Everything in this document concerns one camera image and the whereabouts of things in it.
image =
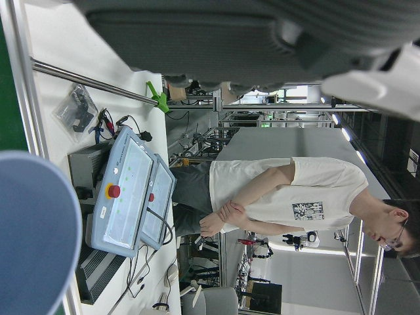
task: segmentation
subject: label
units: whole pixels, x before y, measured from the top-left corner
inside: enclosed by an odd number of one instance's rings
[[[106,207],[104,206],[102,207],[102,210],[100,212],[100,218],[101,219],[105,218],[105,214],[106,214]]]

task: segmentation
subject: ceiling light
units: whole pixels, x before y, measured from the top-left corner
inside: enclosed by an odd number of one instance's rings
[[[356,154],[357,154],[357,156],[359,157],[359,159],[361,159],[361,160],[362,160],[362,162],[366,164],[366,162],[365,162],[365,160],[364,160],[364,158],[363,158],[362,154],[361,154],[359,151],[356,151]]]
[[[343,133],[344,137],[346,138],[347,141],[350,141],[350,136],[347,133],[347,130],[342,128],[341,132]]]
[[[337,118],[337,116],[335,114],[333,114],[333,121],[336,125],[339,124],[339,119]]]

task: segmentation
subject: white plastic part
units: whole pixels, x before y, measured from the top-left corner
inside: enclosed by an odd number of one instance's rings
[[[389,71],[353,70],[333,75],[322,92],[420,121],[420,47],[406,45]]]

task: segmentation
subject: white table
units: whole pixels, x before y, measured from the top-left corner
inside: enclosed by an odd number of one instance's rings
[[[136,94],[151,97],[150,91],[146,90],[146,81],[151,81],[156,90],[161,91],[161,76],[159,74],[132,72],[97,36],[71,3],[61,4],[60,1],[34,0],[27,2],[24,5],[24,11],[26,12],[26,33],[30,56]],[[33,75],[38,110],[41,116],[41,133],[45,137],[48,157],[70,179],[67,155],[94,144],[95,136],[91,134],[76,143],[53,117],[53,111],[70,92],[72,82],[39,72],[34,72]],[[98,109],[107,108],[114,122],[127,114],[132,115],[141,131],[147,130],[152,134],[153,140],[148,143],[148,146],[155,153],[160,154],[164,160],[167,160],[163,112],[149,104],[122,96],[91,88],[88,88],[88,91]],[[136,126],[132,121],[126,121],[126,124],[136,131]],[[171,226],[173,225],[171,211],[168,222]],[[138,256],[136,268],[138,277],[147,272],[147,267],[144,264],[145,252],[142,249]],[[163,279],[171,263],[174,261],[177,263],[175,238],[170,244],[155,252],[153,256],[151,256],[152,253],[153,249],[150,247],[148,258],[151,270],[141,283],[144,284],[144,289],[136,299],[126,294],[117,303],[126,288],[125,280],[129,271],[129,263],[126,259],[94,305],[80,302],[77,284],[74,280],[64,299],[66,313],[134,315],[139,314],[143,308],[151,308],[154,303],[158,302],[162,293],[168,293],[169,289],[163,285]],[[131,287],[134,294],[139,291],[140,285],[135,284]],[[168,303],[172,315],[180,314],[178,282],[175,282],[171,288]]]

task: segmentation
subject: gray fabric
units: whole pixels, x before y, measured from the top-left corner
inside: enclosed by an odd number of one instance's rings
[[[418,39],[417,2],[74,0],[131,69],[184,87],[231,81],[237,93],[379,70]]]
[[[200,220],[213,212],[209,191],[211,162],[171,168],[177,179],[172,201],[175,234],[184,236],[200,233]]]
[[[211,287],[203,293],[206,315],[238,315],[238,297],[233,287]]]
[[[192,308],[195,293],[182,297],[182,315],[238,315],[238,297],[233,287],[203,289]]]
[[[194,299],[195,293],[187,293],[182,298],[182,315],[206,315],[206,301],[203,291],[200,292],[196,305],[192,307],[192,300]]]

